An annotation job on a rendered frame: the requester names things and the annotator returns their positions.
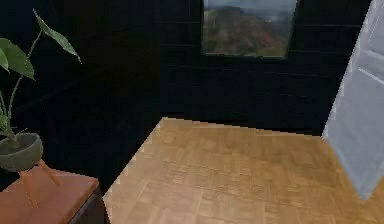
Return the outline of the framed landscape picture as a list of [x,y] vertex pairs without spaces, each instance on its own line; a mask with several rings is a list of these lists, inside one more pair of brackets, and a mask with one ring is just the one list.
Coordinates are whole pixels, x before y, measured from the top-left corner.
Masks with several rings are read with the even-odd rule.
[[285,58],[300,0],[203,0],[201,52]]

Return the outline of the brown wooden cabinet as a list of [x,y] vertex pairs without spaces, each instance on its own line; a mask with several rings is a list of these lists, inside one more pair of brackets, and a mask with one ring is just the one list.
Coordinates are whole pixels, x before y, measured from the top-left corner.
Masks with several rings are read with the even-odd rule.
[[37,207],[21,178],[0,192],[0,224],[111,224],[97,178],[53,173],[59,185],[40,167],[27,173]]

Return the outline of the pale grey room door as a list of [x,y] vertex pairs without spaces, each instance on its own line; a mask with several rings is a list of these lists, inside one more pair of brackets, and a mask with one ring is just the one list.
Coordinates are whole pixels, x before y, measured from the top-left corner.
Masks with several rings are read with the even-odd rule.
[[322,137],[367,200],[384,177],[384,0],[372,0]]

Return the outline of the green house plant in pot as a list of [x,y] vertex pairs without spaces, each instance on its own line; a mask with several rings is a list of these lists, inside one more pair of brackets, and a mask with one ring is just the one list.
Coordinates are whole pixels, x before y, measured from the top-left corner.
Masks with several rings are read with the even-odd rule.
[[0,140],[0,168],[19,174],[32,207],[37,208],[38,202],[32,189],[32,178],[29,176],[28,171],[35,166],[40,166],[56,185],[60,186],[61,182],[42,159],[44,146],[41,137],[37,133],[27,132],[26,130],[15,132],[14,127],[11,125],[16,92],[23,78],[35,81],[35,70],[30,57],[42,34],[53,39],[64,51],[76,57],[79,62],[81,62],[81,57],[63,34],[50,28],[36,10],[33,10],[33,14],[40,31],[32,42],[28,53],[25,53],[11,40],[0,38],[0,67],[8,73],[13,71],[19,74],[8,104],[5,103],[3,94],[0,91],[0,136],[3,136],[3,139]]

